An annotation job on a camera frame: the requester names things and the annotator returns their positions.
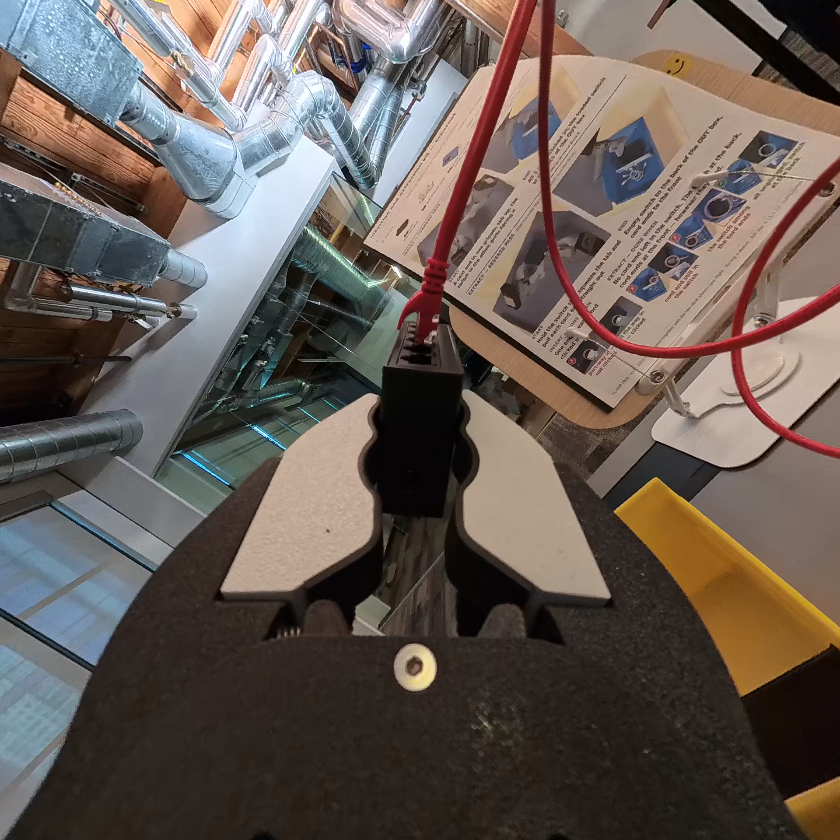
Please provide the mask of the white sign stand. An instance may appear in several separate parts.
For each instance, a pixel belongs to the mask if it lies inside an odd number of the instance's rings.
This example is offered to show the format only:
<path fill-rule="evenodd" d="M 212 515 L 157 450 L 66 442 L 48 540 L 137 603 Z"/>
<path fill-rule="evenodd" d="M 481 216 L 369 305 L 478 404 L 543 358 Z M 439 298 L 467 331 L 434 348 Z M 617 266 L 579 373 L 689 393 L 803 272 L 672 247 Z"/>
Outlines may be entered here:
<path fill-rule="evenodd" d="M 746 333 L 796 313 L 814 300 L 785 300 L 782 276 L 811 228 L 820 225 L 823 205 L 837 193 L 836 182 L 825 187 L 785 232 L 745 312 Z M 753 398 L 786 428 L 793 428 L 838 383 L 838 359 L 837 304 L 792 331 L 742 350 L 745 379 Z M 668 408 L 654 425 L 654 441 L 714 466 L 746 466 L 780 439 L 745 406 L 729 353 L 716 356 L 687 385 L 669 378 L 665 397 Z"/>

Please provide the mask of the black network switch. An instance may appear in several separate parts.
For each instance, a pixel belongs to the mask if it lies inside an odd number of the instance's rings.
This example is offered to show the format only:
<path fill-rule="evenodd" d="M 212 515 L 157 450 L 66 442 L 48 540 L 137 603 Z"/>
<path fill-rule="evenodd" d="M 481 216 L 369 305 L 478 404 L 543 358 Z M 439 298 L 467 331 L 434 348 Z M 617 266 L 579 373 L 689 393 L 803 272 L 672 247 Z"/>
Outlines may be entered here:
<path fill-rule="evenodd" d="M 440 518 L 464 367 L 447 324 L 438 326 L 431 343 L 417 341 L 416 331 L 415 321 L 404 322 L 382 371 L 377 490 L 384 513 Z"/>

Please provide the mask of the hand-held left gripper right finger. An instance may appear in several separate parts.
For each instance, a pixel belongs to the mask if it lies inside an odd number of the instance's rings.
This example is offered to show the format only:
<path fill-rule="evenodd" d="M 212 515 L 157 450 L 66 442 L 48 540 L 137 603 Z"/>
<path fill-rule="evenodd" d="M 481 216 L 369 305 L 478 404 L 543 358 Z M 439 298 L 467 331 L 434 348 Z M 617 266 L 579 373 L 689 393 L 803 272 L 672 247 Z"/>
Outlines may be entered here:
<path fill-rule="evenodd" d="M 502 604 L 520 609 L 531 631 L 545 607 L 611 601 L 551 457 L 470 391 L 462 393 L 453 473 L 446 575 L 459 634 L 477 635 Z"/>

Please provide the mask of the dark table leg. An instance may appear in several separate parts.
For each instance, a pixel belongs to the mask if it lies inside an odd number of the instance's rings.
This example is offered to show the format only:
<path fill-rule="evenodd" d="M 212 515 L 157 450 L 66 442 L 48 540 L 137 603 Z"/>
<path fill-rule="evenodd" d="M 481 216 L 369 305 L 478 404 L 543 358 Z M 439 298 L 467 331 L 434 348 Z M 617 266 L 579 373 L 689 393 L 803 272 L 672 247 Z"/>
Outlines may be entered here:
<path fill-rule="evenodd" d="M 687 501 L 692 501 L 721 472 L 716 465 L 660 443 L 653 444 L 644 461 L 652 477 Z"/>

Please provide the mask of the silver spiral duct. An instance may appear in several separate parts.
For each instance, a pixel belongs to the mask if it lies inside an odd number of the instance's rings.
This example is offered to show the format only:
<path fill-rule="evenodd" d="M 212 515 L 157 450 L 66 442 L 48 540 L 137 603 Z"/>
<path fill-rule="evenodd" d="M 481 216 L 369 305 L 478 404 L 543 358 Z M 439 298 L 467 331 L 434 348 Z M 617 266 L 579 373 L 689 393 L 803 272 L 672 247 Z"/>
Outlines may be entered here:
<path fill-rule="evenodd" d="M 140 418 L 127 409 L 2 427 L 1 482 L 131 448 L 143 434 Z"/>

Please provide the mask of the brown wooden rail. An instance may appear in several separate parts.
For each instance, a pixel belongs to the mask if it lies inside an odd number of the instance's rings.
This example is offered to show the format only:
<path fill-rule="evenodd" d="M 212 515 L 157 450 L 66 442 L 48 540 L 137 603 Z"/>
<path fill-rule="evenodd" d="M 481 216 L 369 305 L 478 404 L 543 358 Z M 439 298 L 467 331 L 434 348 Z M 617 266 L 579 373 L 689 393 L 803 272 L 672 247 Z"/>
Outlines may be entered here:
<path fill-rule="evenodd" d="M 490 40 L 499 46 L 508 31 L 511 17 L 517 5 L 516 1 L 447 1 L 447 5 L 458 11 L 478 29 L 487 34 Z M 540 51 L 541 23 L 540 11 L 534 8 L 525 36 L 520 58 L 538 58 Z M 591 51 L 580 44 L 572 35 L 558 25 L 553 27 L 554 55 L 589 56 Z"/>

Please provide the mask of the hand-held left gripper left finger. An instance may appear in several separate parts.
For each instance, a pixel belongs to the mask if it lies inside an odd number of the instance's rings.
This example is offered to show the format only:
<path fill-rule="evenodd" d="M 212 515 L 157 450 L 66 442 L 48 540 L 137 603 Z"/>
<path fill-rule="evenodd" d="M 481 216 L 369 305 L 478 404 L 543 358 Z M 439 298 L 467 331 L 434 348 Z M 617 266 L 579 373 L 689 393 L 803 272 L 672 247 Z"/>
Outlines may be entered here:
<path fill-rule="evenodd" d="M 285 605 L 305 635 L 352 634 L 383 571 L 382 502 L 369 474 L 379 402 L 364 395 L 282 456 L 221 584 L 224 602 Z"/>

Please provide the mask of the black-framed wooden table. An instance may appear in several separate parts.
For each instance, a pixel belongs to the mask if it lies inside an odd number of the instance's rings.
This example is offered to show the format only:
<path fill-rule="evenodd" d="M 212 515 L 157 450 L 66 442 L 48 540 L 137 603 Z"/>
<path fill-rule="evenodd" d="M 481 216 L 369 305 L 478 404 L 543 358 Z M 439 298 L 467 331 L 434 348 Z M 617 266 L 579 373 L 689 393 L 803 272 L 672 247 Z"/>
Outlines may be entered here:
<path fill-rule="evenodd" d="M 839 92 L 829 81 L 789 51 L 736 4 L 730 1 L 695 1 L 694 4 L 789 81 L 794 89 L 817 100 L 839 105 Z"/>

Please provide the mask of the wooden board with instruction sheet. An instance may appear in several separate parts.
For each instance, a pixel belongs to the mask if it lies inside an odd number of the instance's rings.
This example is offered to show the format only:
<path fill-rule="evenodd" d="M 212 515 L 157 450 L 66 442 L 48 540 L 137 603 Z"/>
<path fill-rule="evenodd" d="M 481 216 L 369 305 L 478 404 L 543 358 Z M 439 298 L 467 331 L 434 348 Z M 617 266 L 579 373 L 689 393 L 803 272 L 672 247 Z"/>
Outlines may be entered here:
<path fill-rule="evenodd" d="M 657 361 L 605 346 L 550 258 L 539 183 L 539 61 L 518 63 L 448 250 L 447 302 L 598 405 L 616 425 L 648 402 Z M 792 122 L 663 72 L 556 56 L 549 206 L 556 247 L 591 315 L 646 346 L 707 341 L 701 320 L 838 157 L 838 129 Z"/>

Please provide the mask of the yellow plastic bin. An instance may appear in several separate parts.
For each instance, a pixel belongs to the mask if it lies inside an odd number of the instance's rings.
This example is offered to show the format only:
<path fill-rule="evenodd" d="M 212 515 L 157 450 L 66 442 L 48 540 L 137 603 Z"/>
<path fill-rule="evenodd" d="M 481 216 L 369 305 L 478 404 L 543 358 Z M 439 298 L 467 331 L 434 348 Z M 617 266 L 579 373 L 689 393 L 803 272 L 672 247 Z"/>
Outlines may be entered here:
<path fill-rule="evenodd" d="M 803 833 L 839 838 L 838 625 L 659 479 L 616 515 L 704 623 Z"/>

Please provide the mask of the shiny insulated pipe cluster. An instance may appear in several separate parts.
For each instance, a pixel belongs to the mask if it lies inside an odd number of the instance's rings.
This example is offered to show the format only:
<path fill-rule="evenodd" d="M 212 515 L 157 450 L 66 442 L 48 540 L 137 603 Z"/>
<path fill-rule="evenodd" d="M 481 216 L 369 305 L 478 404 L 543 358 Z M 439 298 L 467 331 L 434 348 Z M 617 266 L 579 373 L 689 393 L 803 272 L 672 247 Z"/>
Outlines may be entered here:
<path fill-rule="evenodd" d="M 232 2 L 203 56 L 161 3 L 111 5 L 158 56 L 172 60 L 182 87 L 229 130 L 244 128 L 268 85 L 288 88 L 294 59 L 314 25 L 333 28 L 352 77 L 362 83 L 351 116 L 363 136 L 407 66 L 434 47 L 448 11 L 439 1 L 406 2 L 404 9 L 357 1 Z M 221 86 L 252 24 L 260 36 L 229 101 Z"/>

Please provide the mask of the silver elbow duct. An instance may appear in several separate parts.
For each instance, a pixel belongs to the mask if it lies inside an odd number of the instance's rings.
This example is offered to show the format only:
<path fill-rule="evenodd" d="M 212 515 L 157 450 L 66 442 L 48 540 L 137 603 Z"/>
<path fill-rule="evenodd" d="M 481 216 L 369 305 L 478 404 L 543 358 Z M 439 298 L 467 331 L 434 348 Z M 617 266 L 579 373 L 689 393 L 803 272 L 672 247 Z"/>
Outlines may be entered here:
<path fill-rule="evenodd" d="M 273 110 L 235 134 L 172 111 L 139 82 L 121 115 L 122 122 L 156 147 L 182 193 L 225 220 L 242 212 L 257 179 L 295 150 L 314 119 L 322 124 L 357 185 L 375 186 L 390 148 L 393 122 L 384 122 L 383 132 L 367 147 L 334 85 L 315 71 L 294 76 Z"/>

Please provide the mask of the grey metal pipe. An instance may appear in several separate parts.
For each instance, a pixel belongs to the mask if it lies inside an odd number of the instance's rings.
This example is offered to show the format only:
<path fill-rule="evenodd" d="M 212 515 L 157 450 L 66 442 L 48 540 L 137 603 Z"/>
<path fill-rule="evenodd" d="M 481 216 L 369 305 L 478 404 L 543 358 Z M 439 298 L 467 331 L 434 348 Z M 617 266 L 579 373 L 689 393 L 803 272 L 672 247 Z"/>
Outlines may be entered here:
<path fill-rule="evenodd" d="M 3 308 L 35 316 L 90 322 L 125 319 L 145 323 L 151 329 L 160 319 L 192 321 L 198 310 L 186 303 L 166 303 L 133 293 L 101 290 L 65 284 L 69 301 L 36 297 L 30 289 L 10 287 L 2 296 Z"/>

